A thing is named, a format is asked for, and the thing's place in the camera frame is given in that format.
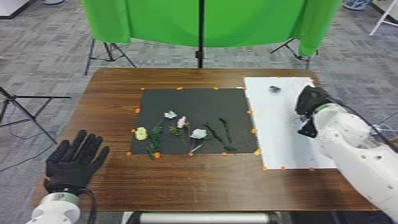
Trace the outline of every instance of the tripod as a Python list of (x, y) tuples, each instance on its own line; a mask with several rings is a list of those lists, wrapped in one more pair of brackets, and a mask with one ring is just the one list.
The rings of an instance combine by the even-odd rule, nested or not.
[(307, 56), (307, 58), (303, 58), (303, 56), (298, 55), (298, 54), (294, 53), (294, 51), (293, 51), (293, 49), (291, 49), (291, 47), (289, 47), (289, 43), (293, 42), (293, 40), (294, 40), (294, 38), (291, 38), (291, 39), (284, 42), (284, 44), (277, 47), (277, 49), (269, 52), (269, 54), (273, 54), (273, 53), (280, 50), (280, 48), (285, 47), (287, 50), (289, 50), (289, 52), (291, 52), (291, 54), (293, 54), (293, 56), (294, 56), (294, 58), (296, 58), (300, 61), (305, 61), (305, 62), (307, 62), (307, 63), (305, 63), (305, 69), (309, 70), (310, 56)]
[[(95, 47), (95, 39), (92, 38), (90, 40), (90, 50), (88, 50), (88, 58), (86, 58), (86, 64), (85, 64), (85, 71), (83, 71), (83, 75), (86, 76), (88, 75), (88, 69), (90, 69), (90, 61), (92, 60), (101, 60), (101, 61), (106, 61), (106, 62), (115, 62), (118, 58), (125, 58), (127, 60), (127, 63), (131, 64), (131, 66), (136, 68), (136, 65), (133, 64), (133, 61), (124, 53), (124, 51), (120, 50), (120, 47), (115, 43), (102, 43), (102, 47), (104, 47), (104, 54), (108, 56), (106, 59), (99, 58), (99, 57), (92, 57), (92, 53), (94, 53), (94, 47)], [(118, 57), (113, 57), (113, 50), (118, 51), (120, 53), (120, 56)]]
[[(5, 97), (5, 100), (3, 100), (3, 108), (1, 108), (1, 113), (0, 113), (0, 128), (14, 125), (14, 124), (19, 124), (19, 123), (24, 123), (28, 121), (33, 122), (37, 128), (40, 129), (40, 132), (44, 133), (44, 135), (47, 136), (51, 142), (56, 144), (56, 141), (54, 141), (54, 138), (51, 137), (46, 129), (42, 128), (40, 124), (37, 123), (37, 116), (40, 115), (40, 112), (46, 108), (46, 105), (47, 103), (51, 102), (53, 99), (70, 99), (70, 97), (67, 96), (15, 96), (15, 95), (10, 95), (8, 92), (5, 91), (5, 89), (0, 87), (0, 94), (3, 95)], [(19, 102), (15, 99), (46, 99), (46, 102), (35, 112), (35, 114), (31, 114), (28, 112), (28, 110), (24, 109), (24, 107), (21, 106)], [(22, 115), (26, 116), (24, 119), (21, 119), (19, 121), (14, 121), (6, 124), (1, 124), (1, 121), (3, 121), (3, 116), (5, 116), (5, 111), (6, 111), (6, 107), (8, 107), (8, 103), (12, 103), (14, 107), (19, 109)]]

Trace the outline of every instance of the yellow object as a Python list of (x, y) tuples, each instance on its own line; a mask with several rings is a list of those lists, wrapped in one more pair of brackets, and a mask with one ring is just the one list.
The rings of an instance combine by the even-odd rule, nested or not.
[(136, 130), (134, 130), (134, 138), (140, 141), (145, 140), (145, 138), (147, 138), (147, 133), (145, 133), (145, 128), (143, 127), (136, 128)]
[(152, 153), (152, 157), (157, 159), (159, 158), (159, 152)]
[(261, 150), (259, 150), (259, 149), (253, 151), (253, 155), (255, 155), (255, 156), (261, 155)]

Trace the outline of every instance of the metal stand leg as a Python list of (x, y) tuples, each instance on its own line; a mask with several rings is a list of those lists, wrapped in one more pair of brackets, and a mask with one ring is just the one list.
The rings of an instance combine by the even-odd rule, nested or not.
[(3, 100), (1, 114), (0, 114), (0, 124), (3, 122), (3, 116), (5, 116), (6, 107), (8, 107), (8, 100), (5, 99)]
[[(3, 100), (3, 108), (1, 108), (1, 113), (0, 113), (0, 128), (10, 126), (10, 125), (14, 125), (14, 124), (19, 124), (19, 123), (22, 123), (22, 122), (31, 121), (33, 124), (35, 124), (35, 126), (37, 126), (37, 128), (40, 129), (40, 132), (42, 132), (44, 135), (47, 136), (51, 142), (56, 144), (56, 140), (54, 140), (54, 138), (51, 137), (51, 135), (49, 135), (46, 129), (42, 128), (40, 124), (37, 123), (35, 118), (37, 118), (37, 116), (38, 116), (38, 114), (40, 114), (40, 112), (42, 112), (42, 110), (44, 110), (44, 107), (46, 107), (49, 101), (51, 101), (53, 99), (69, 99), (70, 97), (58, 97), (58, 96), (10, 96), (10, 94), (6, 93), (6, 91), (5, 91), (5, 89), (3, 89), (1, 87), (0, 87), (0, 94), (1, 94), (3, 97), (5, 97), (5, 100)], [(26, 110), (24, 107), (21, 106), (19, 102), (15, 101), (17, 98), (46, 99), (44, 105), (40, 106), (40, 108), (38, 108), (38, 110), (37, 110), (37, 112), (35, 112), (35, 115), (31, 115), (31, 113), (28, 112), (28, 110)], [(6, 123), (6, 124), (1, 124), (1, 120), (3, 120), (3, 116), (5, 116), (5, 110), (6, 110), (6, 105), (8, 105), (8, 103), (12, 103), (14, 107), (19, 109), (22, 115), (26, 116), (26, 119), (22, 119), (22, 120), (19, 120), (19, 121), (14, 121), (14, 122), (10, 122), (10, 123)]]
[(195, 51), (197, 68), (202, 68), (204, 59), (204, 0), (198, 0), (198, 49)]
[(309, 70), (309, 63), (310, 63), (310, 57), (307, 57), (307, 64), (305, 64), (305, 69)]
[(95, 39), (92, 38), (90, 41), (90, 51), (88, 51), (88, 58), (86, 58), (86, 65), (85, 65), (85, 72), (83, 75), (88, 75), (88, 68), (90, 68), (90, 60), (92, 60), (92, 52), (94, 52), (94, 47), (95, 47)]
[(110, 44), (110, 47), (108, 47), (108, 44), (102, 43), (102, 47), (104, 47), (104, 51), (106, 51), (106, 54), (108, 54), (108, 62), (113, 62), (115, 58), (113, 58), (113, 54), (111, 54), (111, 50), (110, 50), (111, 44)]
[(388, 25), (398, 26), (398, 24), (394, 24), (394, 23), (390, 23), (390, 22), (385, 22), (385, 17), (387, 17), (387, 15), (388, 15), (388, 12), (390, 12), (390, 10), (392, 10), (392, 8), (394, 8), (396, 3), (398, 3), (398, 0), (394, 0), (394, 2), (390, 3), (390, 6), (388, 6), (388, 8), (387, 8), (387, 10), (385, 10), (385, 12), (383, 12), (383, 14), (381, 14), (381, 18), (380, 18), (378, 21), (376, 21), (376, 26), (374, 26), (374, 28), (372, 28), (372, 30), (371, 30), (369, 36), (372, 36), (372, 34), (374, 34), (374, 32), (376, 32), (376, 29), (378, 29), (381, 23), (387, 23)]
[(129, 64), (131, 64), (131, 66), (136, 68), (136, 66), (134, 66), (134, 64), (133, 64), (133, 61), (131, 61), (131, 59), (129, 59), (129, 57), (127, 57), (124, 51), (120, 50), (118, 45), (117, 45), (115, 43), (111, 43), (111, 46), (113, 46), (115, 50), (120, 52), (120, 55), (122, 55), (122, 57), (125, 58), (125, 60), (127, 60), (127, 62), (129, 62)]
[(53, 144), (56, 144), (56, 140), (54, 140), (53, 136), (49, 135), (46, 129), (42, 128), (40, 124), (37, 123), (33, 115), (31, 115), (30, 112), (26, 111), (26, 109), (24, 109), (24, 107), (21, 106), (21, 104), (17, 103), (17, 101), (12, 100), (10, 102), (12, 102), (14, 106), (15, 106), (15, 108), (19, 109), (19, 111), (22, 112), (24, 116), (28, 117), (28, 120), (33, 122), (37, 128), (40, 129), (40, 132), (44, 133), (46, 137), (49, 138)]
[(293, 49), (291, 49), (291, 47), (289, 47), (289, 43), (291, 43), (293, 40), (294, 40), (294, 39), (291, 38), (291, 39), (284, 42), (284, 44), (277, 47), (277, 49), (269, 52), (269, 54), (273, 54), (273, 53), (280, 50), (280, 48), (285, 47), (287, 50), (291, 51), (291, 54), (293, 54), (294, 58), (296, 58), (300, 61), (305, 61), (305, 69), (309, 70), (310, 57), (307, 57), (307, 59), (305, 59), (303, 56), (298, 55), (298, 54), (294, 53), (294, 51), (293, 51)]
[(287, 44), (291, 43), (293, 40), (294, 40), (294, 38), (291, 38), (291, 39), (284, 42), (284, 44), (277, 47), (277, 49), (269, 52), (269, 54), (273, 54), (273, 53), (278, 51), (278, 49), (280, 49), (282, 47), (287, 46)]

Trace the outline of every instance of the white flower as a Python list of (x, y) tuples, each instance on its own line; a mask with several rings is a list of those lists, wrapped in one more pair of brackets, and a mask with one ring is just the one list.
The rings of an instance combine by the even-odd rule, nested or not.
[(189, 138), (202, 139), (205, 137), (205, 135), (207, 135), (205, 130), (195, 129), (191, 132)]
[(147, 138), (143, 127), (136, 128), (136, 130), (134, 130), (134, 138), (136, 138), (138, 141), (145, 140), (145, 138)]
[(175, 116), (177, 116), (177, 114), (172, 111), (168, 111), (165, 113), (165, 118), (172, 119)]

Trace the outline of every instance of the light stand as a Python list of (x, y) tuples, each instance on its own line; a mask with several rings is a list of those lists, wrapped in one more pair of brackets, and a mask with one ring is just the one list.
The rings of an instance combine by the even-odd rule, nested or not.
[[(40, 129), (40, 132), (44, 133), (44, 135), (47, 136), (51, 142), (56, 144), (56, 140), (54, 138), (51, 137), (46, 129), (42, 128), (40, 124), (37, 123), (37, 116), (46, 108), (46, 105), (47, 103), (51, 102), (53, 99), (70, 99), (70, 97), (63, 97), (63, 96), (15, 96), (15, 95), (10, 95), (5, 91), (5, 89), (0, 87), (0, 94), (3, 95), (5, 97), (5, 100), (3, 100), (3, 108), (1, 108), (1, 113), (0, 113), (0, 128), (14, 125), (14, 124), (19, 124), (19, 123), (24, 123), (28, 121), (33, 122), (37, 128)], [(28, 110), (24, 109), (24, 107), (21, 106), (19, 102), (15, 99), (46, 99), (46, 102), (35, 112), (35, 114), (31, 114), (28, 112)], [(24, 119), (21, 119), (19, 121), (14, 121), (6, 124), (1, 124), (1, 121), (3, 121), (3, 116), (5, 116), (5, 111), (6, 111), (6, 107), (8, 107), (8, 103), (12, 103), (14, 107), (19, 109), (22, 115), (26, 116)]]
[[(92, 41), (90, 41), (90, 50), (88, 50), (88, 59), (86, 59), (86, 64), (85, 64), (85, 72), (83, 72), (83, 75), (86, 76), (88, 74), (88, 68), (90, 68), (90, 61), (92, 60), (101, 60), (101, 61), (106, 61), (106, 62), (115, 62), (118, 58), (125, 58), (127, 60), (127, 63), (131, 64), (131, 66), (136, 68), (134, 64), (133, 64), (133, 61), (124, 53), (124, 51), (120, 50), (120, 47), (115, 43), (102, 43), (102, 47), (104, 47), (104, 54), (108, 56), (106, 59), (102, 58), (97, 58), (97, 57), (92, 57), (92, 53), (94, 53), (94, 47), (95, 47), (95, 39), (92, 38)], [(120, 53), (120, 56), (118, 57), (113, 57), (113, 49), (118, 51)]]
[(204, 59), (204, 0), (198, 0), (198, 49), (195, 51), (197, 68), (202, 68)]
[(307, 58), (305, 58), (301, 55), (298, 55), (298, 54), (294, 53), (294, 51), (293, 51), (293, 49), (291, 49), (291, 47), (289, 47), (289, 43), (293, 42), (293, 40), (294, 40), (294, 38), (291, 38), (291, 39), (284, 42), (284, 44), (277, 47), (277, 49), (269, 52), (269, 54), (273, 54), (273, 53), (280, 50), (280, 48), (285, 47), (285, 48), (289, 49), (289, 51), (291, 51), (291, 54), (293, 54), (294, 58), (296, 58), (300, 61), (305, 61), (305, 62), (307, 62), (307, 63), (305, 63), (305, 69), (309, 70), (310, 56), (307, 56)]

